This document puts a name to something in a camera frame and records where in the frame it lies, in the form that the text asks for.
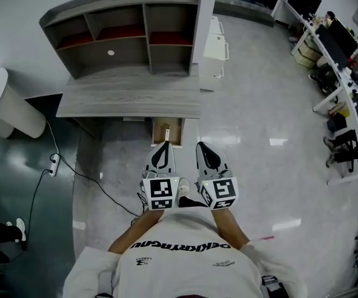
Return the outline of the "long white office desk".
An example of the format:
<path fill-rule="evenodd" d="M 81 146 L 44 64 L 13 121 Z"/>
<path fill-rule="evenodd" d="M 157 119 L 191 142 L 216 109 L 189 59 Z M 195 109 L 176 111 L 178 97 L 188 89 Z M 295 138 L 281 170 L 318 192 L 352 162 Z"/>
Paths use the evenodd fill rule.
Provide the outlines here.
<path fill-rule="evenodd" d="M 314 29 L 311 24 L 303 18 L 302 15 L 297 13 L 297 11 L 288 3 L 287 0 L 278 0 L 278 6 L 285 6 L 293 16 L 299 20 L 306 28 L 306 32 L 302 35 L 301 39 L 297 42 L 297 44 L 293 47 L 291 54 L 294 55 L 296 51 L 300 48 L 303 41 L 307 38 L 307 36 L 313 36 L 315 43 L 321 50 L 322 54 L 328 60 L 328 63 L 333 68 L 333 71 L 336 75 L 336 78 L 339 82 L 339 87 L 333 91 L 330 95 L 328 95 L 321 102 L 316 104 L 313 108 L 313 112 L 317 113 L 320 109 L 322 109 L 329 101 L 332 101 L 335 97 L 343 97 L 346 100 L 346 106 L 349 109 L 349 128 L 354 129 L 356 132 L 357 142 L 358 142 L 358 93 L 353 94 L 353 90 L 355 87 L 349 86 L 349 83 L 353 83 L 354 81 L 351 79 L 350 74 L 346 73 L 343 69 L 339 70 L 339 64 L 336 63 L 332 58 L 331 54 L 325 48 L 325 44 L 320 40 L 322 37 L 321 34 L 316 33 L 316 29 Z M 342 183 L 348 183 L 351 181 L 358 180 L 358 173 L 351 173 L 348 176 L 337 179 L 330 179 L 327 181 L 328 186 L 333 186 Z"/>

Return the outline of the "person's white shoe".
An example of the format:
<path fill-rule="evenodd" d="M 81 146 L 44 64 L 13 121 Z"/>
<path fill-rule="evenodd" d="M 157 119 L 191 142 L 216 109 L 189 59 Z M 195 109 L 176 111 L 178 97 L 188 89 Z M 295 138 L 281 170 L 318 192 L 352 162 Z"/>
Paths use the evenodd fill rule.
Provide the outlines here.
<path fill-rule="evenodd" d="M 188 200 L 190 193 L 190 185 L 187 179 L 181 178 L 178 183 L 177 202 L 180 205 Z"/>

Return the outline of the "grey wooden shelf unit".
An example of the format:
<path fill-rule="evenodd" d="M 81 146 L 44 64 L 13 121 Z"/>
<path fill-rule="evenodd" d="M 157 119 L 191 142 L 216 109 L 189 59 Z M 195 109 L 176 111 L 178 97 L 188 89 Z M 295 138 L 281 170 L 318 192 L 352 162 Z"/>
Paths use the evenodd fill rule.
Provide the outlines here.
<path fill-rule="evenodd" d="M 201 0 L 72 0 L 41 29 L 72 78 L 116 68 L 189 75 Z"/>

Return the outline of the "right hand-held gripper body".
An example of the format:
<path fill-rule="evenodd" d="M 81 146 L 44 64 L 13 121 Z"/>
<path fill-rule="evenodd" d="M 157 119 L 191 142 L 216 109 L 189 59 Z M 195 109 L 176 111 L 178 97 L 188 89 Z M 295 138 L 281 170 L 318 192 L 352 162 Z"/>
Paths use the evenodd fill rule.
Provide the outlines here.
<path fill-rule="evenodd" d="M 196 183 L 198 193 L 211 210 L 233 206 L 239 198 L 237 178 L 231 170 L 201 176 Z"/>

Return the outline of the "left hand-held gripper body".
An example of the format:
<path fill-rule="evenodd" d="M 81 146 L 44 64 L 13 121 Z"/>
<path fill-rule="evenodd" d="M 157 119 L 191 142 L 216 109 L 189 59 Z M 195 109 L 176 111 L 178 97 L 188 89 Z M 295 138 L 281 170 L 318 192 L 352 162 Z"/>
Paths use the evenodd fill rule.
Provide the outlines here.
<path fill-rule="evenodd" d="M 165 210 L 174 207 L 179 175 L 176 172 L 158 173 L 154 170 L 147 170 L 142 173 L 140 189 L 145 196 L 149 210 Z"/>

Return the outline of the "person's white printed shirt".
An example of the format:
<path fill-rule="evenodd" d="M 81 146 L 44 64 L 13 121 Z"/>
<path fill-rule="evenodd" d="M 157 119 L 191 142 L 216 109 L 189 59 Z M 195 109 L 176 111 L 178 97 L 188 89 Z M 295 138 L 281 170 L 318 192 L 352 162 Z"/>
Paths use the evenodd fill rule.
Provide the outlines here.
<path fill-rule="evenodd" d="M 240 250 L 205 207 L 164 211 L 122 255 L 86 247 L 63 298 L 308 298 L 306 284 L 263 240 Z"/>

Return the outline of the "black computer monitor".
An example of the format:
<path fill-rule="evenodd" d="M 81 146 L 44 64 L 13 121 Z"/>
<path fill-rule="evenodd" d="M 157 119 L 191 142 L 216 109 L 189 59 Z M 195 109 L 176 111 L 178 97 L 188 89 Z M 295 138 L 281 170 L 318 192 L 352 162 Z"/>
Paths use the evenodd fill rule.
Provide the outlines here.
<path fill-rule="evenodd" d="M 298 13 L 305 20 L 311 20 L 318 10 L 321 0 L 298 0 Z"/>

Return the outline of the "person's right forearm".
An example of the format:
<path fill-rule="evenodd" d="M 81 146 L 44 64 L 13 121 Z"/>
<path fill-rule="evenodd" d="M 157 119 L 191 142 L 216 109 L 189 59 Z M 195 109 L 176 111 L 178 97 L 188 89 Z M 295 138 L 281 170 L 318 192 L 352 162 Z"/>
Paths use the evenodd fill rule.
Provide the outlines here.
<path fill-rule="evenodd" d="M 233 248 L 240 250 L 250 242 L 228 208 L 212 210 L 211 213 L 220 236 Z"/>

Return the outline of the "white power strip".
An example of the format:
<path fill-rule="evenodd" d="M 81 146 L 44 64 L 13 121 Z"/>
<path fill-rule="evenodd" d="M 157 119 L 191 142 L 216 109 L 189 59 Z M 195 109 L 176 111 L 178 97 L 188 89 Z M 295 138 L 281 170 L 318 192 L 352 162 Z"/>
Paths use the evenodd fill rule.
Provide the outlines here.
<path fill-rule="evenodd" d="M 51 175 L 51 177 L 54 177 L 57 173 L 58 165 L 60 162 L 60 155 L 58 153 L 54 153 L 51 156 L 50 160 L 52 161 L 52 164 L 49 169 L 49 174 Z"/>

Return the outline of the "beige storage box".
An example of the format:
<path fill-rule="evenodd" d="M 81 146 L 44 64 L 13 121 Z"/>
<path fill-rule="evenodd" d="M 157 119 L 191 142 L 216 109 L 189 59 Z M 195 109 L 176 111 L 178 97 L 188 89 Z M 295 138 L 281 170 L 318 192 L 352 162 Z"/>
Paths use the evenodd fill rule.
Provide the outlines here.
<path fill-rule="evenodd" d="M 323 54 L 320 52 L 317 44 L 312 37 L 307 37 L 294 54 L 295 62 L 306 68 L 312 69 Z"/>

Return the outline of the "person's left forearm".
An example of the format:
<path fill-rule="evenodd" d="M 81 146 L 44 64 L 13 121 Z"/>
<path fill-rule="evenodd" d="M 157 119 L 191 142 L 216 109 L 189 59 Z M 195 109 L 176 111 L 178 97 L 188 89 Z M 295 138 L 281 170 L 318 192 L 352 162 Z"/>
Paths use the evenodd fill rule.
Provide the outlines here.
<path fill-rule="evenodd" d="M 141 236 L 158 223 L 164 210 L 146 210 L 119 238 L 109 247 L 111 253 L 122 255 Z"/>

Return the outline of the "white round pedestal table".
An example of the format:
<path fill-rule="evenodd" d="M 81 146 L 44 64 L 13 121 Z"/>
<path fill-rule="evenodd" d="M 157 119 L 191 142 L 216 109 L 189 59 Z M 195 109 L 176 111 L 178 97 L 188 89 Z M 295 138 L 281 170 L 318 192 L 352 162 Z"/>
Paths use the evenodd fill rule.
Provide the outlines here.
<path fill-rule="evenodd" d="M 0 68 L 0 137 L 7 138 L 14 130 L 19 130 L 39 138 L 46 124 L 46 117 L 10 87 L 7 70 Z"/>

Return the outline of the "person's black trousers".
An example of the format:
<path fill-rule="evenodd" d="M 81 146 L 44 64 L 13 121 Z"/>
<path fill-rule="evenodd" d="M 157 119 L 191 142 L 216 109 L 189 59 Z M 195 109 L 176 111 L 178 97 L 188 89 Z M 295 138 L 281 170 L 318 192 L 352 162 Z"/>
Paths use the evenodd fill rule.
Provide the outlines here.
<path fill-rule="evenodd" d="M 178 199 L 178 206 L 179 208 L 189 208 L 189 207 L 208 207 L 206 204 L 194 201 L 193 199 L 190 199 L 186 196 L 181 196 Z"/>

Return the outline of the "wooden desk drawer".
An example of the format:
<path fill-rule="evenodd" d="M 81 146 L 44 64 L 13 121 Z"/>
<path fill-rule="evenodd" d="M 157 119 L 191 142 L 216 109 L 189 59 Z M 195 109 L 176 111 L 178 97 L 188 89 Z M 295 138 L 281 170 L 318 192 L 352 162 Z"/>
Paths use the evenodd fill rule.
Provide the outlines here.
<path fill-rule="evenodd" d="M 165 142 L 165 124 L 170 124 L 170 143 L 178 148 L 182 147 L 183 127 L 182 118 L 154 117 L 152 119 L 152 146 Z"/>

